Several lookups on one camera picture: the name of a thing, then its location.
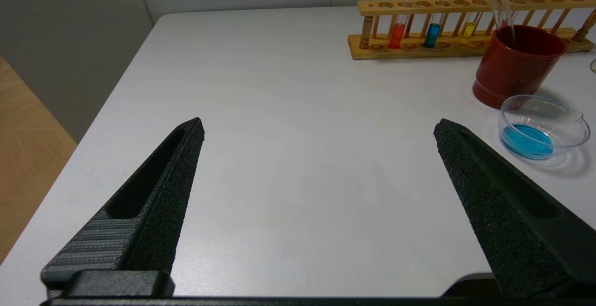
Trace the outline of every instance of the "test tube with red liquid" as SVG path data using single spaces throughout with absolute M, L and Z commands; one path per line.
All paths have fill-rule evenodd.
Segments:
M 413 4 L 413 0 L 404 0 L 400 2 L 400 5 L 403 7 L 411 7 Z M 391 49 L 399 49 L 402 43 L 402 38 L 404 37 L 404 30 L 406 28 L 406 23 L 408 22 L 409 15 L 399 15 L 398 19 L 395 22 L 395 26 L 393 27 L 393 31 L 389 37 L 389 47 Z

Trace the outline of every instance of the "test tube with yellow liquid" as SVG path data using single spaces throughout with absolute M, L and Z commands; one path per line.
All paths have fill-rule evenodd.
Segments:
M 486 4 L 488 2 L 488 0 L 475 0 L 476 4 Z M 461 32 L 461 37 L 464 39 L 464 41 L 468 41 L 468 39 L 470 39 L 472 36 L 474 36 L 474 33 L 476 32 L 476 28 L 478 28 L 478 24 L 481 21 L 483 12 L 482 11 L 478 11 L 476 13 L 468 13 L 468 15 L 466 16 L 466 22 L 464 22 L 464 26 L 462 27 L 462 32 Z

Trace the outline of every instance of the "red cup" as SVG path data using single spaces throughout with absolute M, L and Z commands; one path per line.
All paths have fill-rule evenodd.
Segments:
M 567 43 L 554 34 L 529 26 L 514 26 L 494 33 L 490 46 L 476 71 L 474 96 L 487 106 L 500 109 L 510 96 L 534 94 L 558 59 L 567 52 Z

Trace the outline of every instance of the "wooden test tube rack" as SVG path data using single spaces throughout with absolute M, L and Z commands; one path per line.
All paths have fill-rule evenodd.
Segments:
M 568 52 L 587 52 L 594 44 L 585 38 L 586 34 L 596 23 L 596 9 L 592 11 L 579 31 L 573 28 L 560 28 L 563 20 L 571 9 L 582 7 L 596 7 L 596 0 L 510 0 L 509 5 L 512 11 L 528 11 L 528 17 L 522 23 L 528 25 L 530 17 L 536 10 L 545 10 L 537 27 L 542 28 L 553 12 L 553 9 L 563 9 L 561 17 L 553 28 L 545 28 L 555 33 L 568 42 Z M 488 26 L 488 30 L 475 30 L 470 39 L 461 37 L 462 23 L 467 13 L 490 12 L 492 8 L 489 0 L 368 0 L 358 1 L 360 15 L 364 16 L 362 34 L 351 34 L 347 37 L 350 46 L 352 59 L 393 59 L 393 58 L 424 58 L 443 56 L 482 56 L 490 44 L 494 20 Z M 458 14 L 459 20 L 455 30 L 444 31 L 444 21 L 441 23 L 441 31 L 437 38 L 436 45 L 432 49 L 423 47 L 426 29 L 430 21 L 430 15 L 435 13 Z M 416 14 L 425 14 L 426 22 L 419 33 L 410 32 L 413 17 Z M 379 19 L 383 15 L 392 17 L 389 32 L 378 34 Z M 389 36 L 391 34 L 397 15 L 409 15 L 409 20 L 401 41 L 400 49 L 389 48 Z

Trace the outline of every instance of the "blue liquid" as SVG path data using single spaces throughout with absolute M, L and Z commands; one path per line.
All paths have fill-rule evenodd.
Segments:
M 431 23 L 428 27 L 426 39 L 424 39 L 424 44 L 422 46 L 432 49 L 434 47 L 434 43 L 437 41 L 437 37 L 439 36 L 439 30 L 441 30 L 441 25 L 439 23 Z
M 513 127 L 519 132 L 507 127 L 503 129 L 501 136 L 505 145 L 513 152 L 530 159 L 547 159 L 552 155 L 553 147 L 551 145 L 553 141 L 543 132 L 526 125 L 513 125 Z

